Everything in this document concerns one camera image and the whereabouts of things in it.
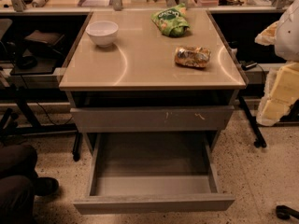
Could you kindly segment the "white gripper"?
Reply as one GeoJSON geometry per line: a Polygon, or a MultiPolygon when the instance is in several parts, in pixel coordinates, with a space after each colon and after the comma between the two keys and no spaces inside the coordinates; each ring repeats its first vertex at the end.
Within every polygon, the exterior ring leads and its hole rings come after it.
{"type": "MultiPolygon", "coordinates": [[[[263,46],[274,45],[278,23],[275,21],[255,37],[263,46]]],[[[299,63],[287,63],[277,72],[270,99],[262,99],[262,118],[280,120],[290,111],[290,105],[299,99],[299,63]]]]}

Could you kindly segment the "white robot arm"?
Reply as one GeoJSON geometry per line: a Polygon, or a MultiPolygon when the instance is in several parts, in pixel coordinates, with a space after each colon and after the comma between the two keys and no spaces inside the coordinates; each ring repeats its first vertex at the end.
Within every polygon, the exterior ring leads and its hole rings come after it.
{"type": "Polygon", "coordinates": [[[272,126],[287,115],[299,100],[299,0],[295,0],[275,21],[255,37],[260,45],[273,45],[275,54],[286,64],[271,70],[259,104],[257,122],[272,126]]]}

